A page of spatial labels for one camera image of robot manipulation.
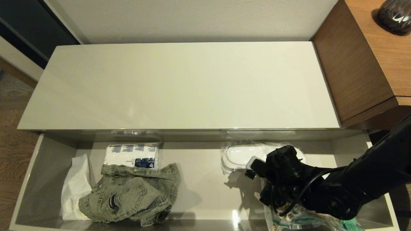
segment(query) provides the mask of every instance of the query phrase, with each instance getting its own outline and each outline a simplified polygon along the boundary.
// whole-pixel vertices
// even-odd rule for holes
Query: clear plastic bag
[[[261,181],[261,186],[264,187],[265,180]],[[284,230],[329,230],[329,231],[364,231],[363,228],[357,223],[356,219],[351,220],[339,220],[331,215],[317,213],[315,211],[308,210],[303,206],[297,204],[291,212],[287,215],[280,217],[283,208],[287,208],[289,203],[282,208],[278,208],[277,211],[273,210],[272,206],[264,205],[264,215],[267,222],[269,231],[282,231]]]
[[[265,161],[268,153],[285,145],[290,144],[259,141],[226,142],[221,148],[221,169],[223,174],[229,174],[237,169],[246,169],[247,163],[253,156]],[[303,152],[296,146],[294,148],[297,151],[297,158],[305,164],[306,160]]]

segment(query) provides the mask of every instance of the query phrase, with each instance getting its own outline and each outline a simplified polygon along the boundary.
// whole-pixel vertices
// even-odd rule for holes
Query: drawer
[[[220,150],[227,140],[286,141],[299,147],[307,164],[337,167],[349,164],[370,146],[368,136],[355,130],[316,131],[139,131],[44,132],[40,135],[17,205],[10,230],[140,230],[139,223],[65,222],[60,214],[60,196],[71,159],[87,153],[90,180],[102,176],[108,144],[163,141],[160,167],[177,163],[182,182],[168,221],[158,230],[267,230],[264,208],[254,193],[261,191],[258,178],[248,180],[240,173],[224,175]],[[363,206],[357,216],[363,228],[398,230],[388,194]]]

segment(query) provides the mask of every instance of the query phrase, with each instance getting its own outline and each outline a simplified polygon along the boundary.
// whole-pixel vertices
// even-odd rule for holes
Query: white wall
[[[307,41],[337,0],[46,0],[85,44]]]
[[[40,80],[43,69],[7,42],[3,37],[0,37],[0,57],[32,79],[36,81]]]

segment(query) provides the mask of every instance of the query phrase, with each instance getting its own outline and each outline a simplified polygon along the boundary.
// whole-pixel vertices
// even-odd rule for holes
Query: glossy white cabinet top
[[[18,126],[337,127],[311,42],[59,46]]]

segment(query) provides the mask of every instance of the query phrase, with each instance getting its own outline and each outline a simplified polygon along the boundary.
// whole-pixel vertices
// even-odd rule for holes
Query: white plastic bag
[[[79,209],[80,198],[90,193],[90,169],[87,154],[84,154],[72,159],[72,167],[64,180],[61,192],[63,220],[90,220]]]
[[[158,169],[159,143],[111,144],[104,164]]]

